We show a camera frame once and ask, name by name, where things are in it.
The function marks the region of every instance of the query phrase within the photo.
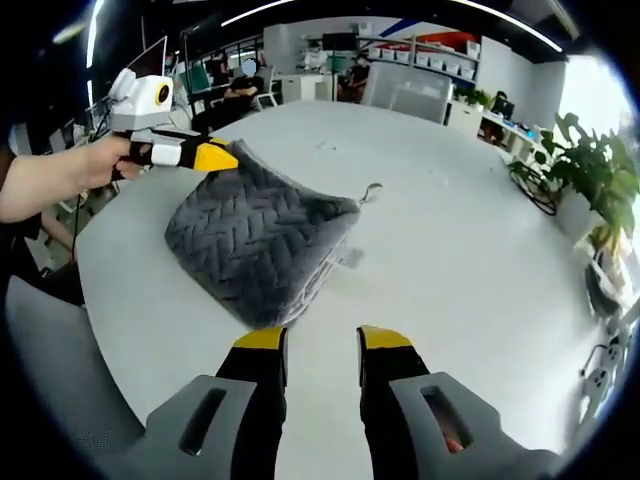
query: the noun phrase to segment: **plant pot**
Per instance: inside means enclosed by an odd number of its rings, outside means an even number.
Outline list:
[[[598,212],[591,210],[589,201],[573,188],[567,188],[563,192],[555,219],[573,247],[584,240],[594,228],[605,223]]]

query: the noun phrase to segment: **gray chair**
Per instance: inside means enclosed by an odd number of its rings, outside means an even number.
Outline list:
[[[450,88],[451,79],[444,75],[374,62],[361,103],[442,124]]]
[[[95,458],[120,453],[144,435],[104,363],[82,308],[13,277],[5,317],[33,390],[76,448]]]
[[[277,107],[278,106],[278,102],[276,102],[276,99],[273,96],[273,75],[274,75],[274,72],[275,72],[275,67],[273,65],[271,65],[270,67],[262,67],[260,70],[258,70],[258,73],[256,74],[258,77],[260,77],[260,78],[262,78],[264,80],[264,93],[261,93],[261,94],[256,95],[254,97],[254,101],[255,101],[256,107],[260,111],[264,110],[263,105],[262,105],[262,100],[264,100],[264,99],[267,99],[269,101],[269,103],[271,103],[270,106],[272,106],[272,107]]]

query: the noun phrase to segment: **gray quilted pillow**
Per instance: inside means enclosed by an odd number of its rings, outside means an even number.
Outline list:
[[[281,325],[317,293],[360,208],[272,171],[242,141],[227,149],[239,167],[208,174],[165,239],[184,269],[249,326]]]

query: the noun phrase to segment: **black cable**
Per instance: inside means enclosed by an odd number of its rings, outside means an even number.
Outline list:
[[[100,129],[104,125],[104,122],[107,120],[107,117],[111,115],[111,110],[109,109],[109,106],[107,105],[106,100],[105,100],[104,106],[106,109],[106,113],[102,117],[102,120],[100,120],[100,123],[98,124],[98,128],[95,129],[95,131],[89,138],[88,144],[96,141],[96,138],[98,137],[98,133],[100,132]],[[74,262],[76,261],[76,240],[78,238],[78,220],[80,217],[80,201],[81,200],[82,200],[82,193],[79,193],[78,196],[76,197],[76,211],[75,211],[75,218],[73,220],[73,241],[71,242],[71,260]]]

